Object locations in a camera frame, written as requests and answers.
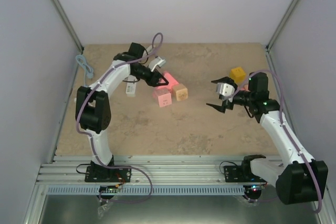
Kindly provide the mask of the left aluminium corner post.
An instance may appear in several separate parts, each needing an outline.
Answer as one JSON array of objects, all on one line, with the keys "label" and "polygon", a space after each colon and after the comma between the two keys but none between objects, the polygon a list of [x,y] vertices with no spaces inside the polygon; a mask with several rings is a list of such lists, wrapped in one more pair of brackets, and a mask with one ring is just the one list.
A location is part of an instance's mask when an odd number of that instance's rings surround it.
[{"label": "left aluminium corner post", "polygon": [[83,47],[82,43],[80,42],[80,39],[79,39],[78,35],[76,34],[76,32],[73,28],[73,25],[71,24],[64,8],[62,7],[62,4],[61,4],[60,0],[51,0],[51,3],[55,7],[55,9],[56,9],[58,15],[60,16],[63,24],[65,25],[65,27],[68,31],[68,34],[72,38],[77,50],[80,53],[83,53],[84,47]]}]

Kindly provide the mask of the aluminium corner post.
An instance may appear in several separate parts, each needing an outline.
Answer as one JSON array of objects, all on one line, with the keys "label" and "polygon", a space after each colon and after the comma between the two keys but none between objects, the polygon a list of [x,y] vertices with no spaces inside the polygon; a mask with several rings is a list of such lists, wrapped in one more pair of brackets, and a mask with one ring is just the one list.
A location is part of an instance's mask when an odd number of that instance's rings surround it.
[{"label": "aluminium corner post", "polygon": [[278,24],[276,30],[274,31],[273,35],[271,36],[268,44],[265,46],[267,52],[270,52],[274,44],[276,43],[278,37],[282,33],[283,29],[285,28],[286,24],[288,23],[289,19],[291,18],[292,14],[294,13],[295,9],[299,5],[301,0],[291,0],[288,8],[286,9],[280,23]]},{"label": "aluminium corner post", "polygon": [[56,9],[58,15],[60,16],[63,24],[65,25],[65,27],[68,31],[68,34],[72,38],[77,50],[80,53],[83,53],[84,47],[83,47],[82,43],[80,42],[80,39],[79,39],[78,35],[76,34],[76,32],[73,28],[73,25],[71,24],[64,8],[62,7],[62,4],[61,4],[60,0],[51,0],[51,3],[55,7],[55,9]]}]

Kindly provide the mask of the white power strip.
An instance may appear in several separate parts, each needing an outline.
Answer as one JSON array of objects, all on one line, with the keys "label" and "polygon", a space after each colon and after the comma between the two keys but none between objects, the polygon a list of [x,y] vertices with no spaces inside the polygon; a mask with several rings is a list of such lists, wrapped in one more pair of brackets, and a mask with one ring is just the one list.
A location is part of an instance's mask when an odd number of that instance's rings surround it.
[{"label": "white power strip", "polygon": [[136,81],[127,81],[125,93],[128,97],[135,97],[136,87],[137,87]]}]

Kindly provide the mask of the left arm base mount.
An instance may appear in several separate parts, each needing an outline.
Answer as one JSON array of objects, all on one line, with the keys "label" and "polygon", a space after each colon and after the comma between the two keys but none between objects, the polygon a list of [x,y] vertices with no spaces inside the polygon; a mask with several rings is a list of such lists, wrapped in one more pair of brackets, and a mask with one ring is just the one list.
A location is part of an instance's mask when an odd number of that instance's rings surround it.
[{"label": "left arm base mount", "polygon": [[107,169],[101,166],[90,165],[86,169],[85,182],[87,183],[128,183],[131,178],[131,169]]}]

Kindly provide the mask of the right aluminium corner post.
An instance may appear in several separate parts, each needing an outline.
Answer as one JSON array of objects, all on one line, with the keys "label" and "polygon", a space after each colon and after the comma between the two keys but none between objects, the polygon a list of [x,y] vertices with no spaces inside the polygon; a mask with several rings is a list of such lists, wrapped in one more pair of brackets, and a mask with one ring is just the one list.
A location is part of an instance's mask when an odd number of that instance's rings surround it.
[{"label": "right aluminium corner post", "polygon": [[280,23],[278,24],[276,30],[274,31],[273,35],[271,36],[268,44],[265,46],[267,52],[270,52],[274,44],[276,43],[278,37],[282,33],[283,29],[285,28],[286,24],[288,23],[289,19],[291,18],[292,14],[294,13],[295,9],[299,5],[301,0],[291,0],[288,8],[286,9]]}]

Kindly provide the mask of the light pink plug adapter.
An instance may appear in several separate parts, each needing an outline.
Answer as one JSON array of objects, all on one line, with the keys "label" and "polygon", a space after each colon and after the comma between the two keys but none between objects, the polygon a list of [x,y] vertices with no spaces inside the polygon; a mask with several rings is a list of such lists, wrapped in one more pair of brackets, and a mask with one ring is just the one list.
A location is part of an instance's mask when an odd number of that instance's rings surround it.
[{"label": "light pink plug adapter", "polygon": [[241,91],[249,91],[248,83],[244,84],[243,87],[240,89]]}]

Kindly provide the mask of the pink cube socket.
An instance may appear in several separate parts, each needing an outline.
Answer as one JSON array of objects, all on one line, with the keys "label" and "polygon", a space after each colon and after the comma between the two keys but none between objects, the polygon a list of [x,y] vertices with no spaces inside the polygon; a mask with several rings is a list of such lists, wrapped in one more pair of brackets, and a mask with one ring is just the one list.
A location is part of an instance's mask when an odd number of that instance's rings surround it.
[{"label": "pink cube socket", "polygon": [[172,104],[172,96],[167,88],[155,89],[153,97],[161,108]]}]

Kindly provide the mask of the pink socket base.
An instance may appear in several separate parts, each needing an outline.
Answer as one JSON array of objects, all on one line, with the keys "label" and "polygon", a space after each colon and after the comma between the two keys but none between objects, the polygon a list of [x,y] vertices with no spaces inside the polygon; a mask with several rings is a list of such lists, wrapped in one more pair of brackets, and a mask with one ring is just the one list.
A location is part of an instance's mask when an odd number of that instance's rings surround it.
[{"label": "pink socket base", "polygon": [[162,75],[168,81],[168,85],[155,87],[156,89],[167,88],[171,90],[173,86],[179,84],[179,82],[168,71],[163,71]]}]

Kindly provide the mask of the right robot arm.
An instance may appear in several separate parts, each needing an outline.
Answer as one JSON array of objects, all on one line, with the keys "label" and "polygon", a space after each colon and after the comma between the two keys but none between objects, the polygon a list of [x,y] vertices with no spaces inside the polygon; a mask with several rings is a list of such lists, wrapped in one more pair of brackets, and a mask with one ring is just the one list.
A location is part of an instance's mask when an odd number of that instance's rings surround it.
[{"label": "right robot arm", "polygon": [[316,160],[300,143],[283,113],[283,101],[269,97],[266,70],[250,73],[243,83],[247,90],[239,87],[230,77],[213,81],[221,105],[212,104],[216,111],[225,113],[240,105],[248,116],[255,119],[271,137],[282,159],[276,165],[264,155],[245,156],[240,165],[223,167],[227,183],[247,182],[272,185],[277,197],[285,205],[318,202],[322,206],[326,188],[328,167],[324,161]]}]

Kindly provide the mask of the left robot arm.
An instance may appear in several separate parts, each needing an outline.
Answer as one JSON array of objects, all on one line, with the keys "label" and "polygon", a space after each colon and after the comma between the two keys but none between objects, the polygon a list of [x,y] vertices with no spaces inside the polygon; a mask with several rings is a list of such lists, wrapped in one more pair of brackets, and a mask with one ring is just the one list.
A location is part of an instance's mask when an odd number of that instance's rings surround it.
[{"label": "left robot arm", "polygon": [[112,119],[110,98],[129,76],[144,80],[151,87],[168,85],[167,79],[156,70],[161,64],[157,56],[159,48],[160,45],[152,46],[152,50],[145,55],[145,48],[141,44],[132,43],[127,52],[113,57],[109,68],[96,82],[77,90],[76,130],[89,140],[92,151],[90,171],[104,182],[112,180],[115,169],[118,169],[114,165],[106,133]]}]

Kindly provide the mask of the yellow cube socket adapter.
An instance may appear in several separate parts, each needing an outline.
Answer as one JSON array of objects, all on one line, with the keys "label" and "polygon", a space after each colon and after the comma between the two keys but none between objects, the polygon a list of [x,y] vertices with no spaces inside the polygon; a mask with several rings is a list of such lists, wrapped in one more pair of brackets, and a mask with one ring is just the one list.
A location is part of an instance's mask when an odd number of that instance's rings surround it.
[{"label": "yellow cube socket adapter", "polygon": [[232,68],[229,77],[235,81],[236,84],[241,84],[246,78],[246,73],[242,67]]}]

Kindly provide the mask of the aluminium rail frame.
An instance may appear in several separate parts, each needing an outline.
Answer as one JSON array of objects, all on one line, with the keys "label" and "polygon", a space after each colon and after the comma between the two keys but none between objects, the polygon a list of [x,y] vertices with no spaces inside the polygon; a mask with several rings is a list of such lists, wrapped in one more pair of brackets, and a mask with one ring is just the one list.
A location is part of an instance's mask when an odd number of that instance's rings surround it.
[{"label": "aluminium rail frame", "polygon": [[[154,185],[224,185],[219,165],[227,161],[240,164],[243,156],[225,155],[116,155],[116,165],[133,166],[144,171]],[[41,185],[83,185],[79,164],[91,156],[57,155],[51,163],[42,164],[36,183]]]}]

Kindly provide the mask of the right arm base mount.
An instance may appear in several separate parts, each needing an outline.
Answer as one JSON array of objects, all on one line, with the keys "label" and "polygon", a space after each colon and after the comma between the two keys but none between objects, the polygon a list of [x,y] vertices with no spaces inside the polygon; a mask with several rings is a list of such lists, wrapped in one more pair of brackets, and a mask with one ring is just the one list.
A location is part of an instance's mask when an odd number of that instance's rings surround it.
[{"label": "right arm base mount", "polygon": [[223,166],[225,182],[227,183],[265,183],[255,175],[244,175],[241,166]]}]

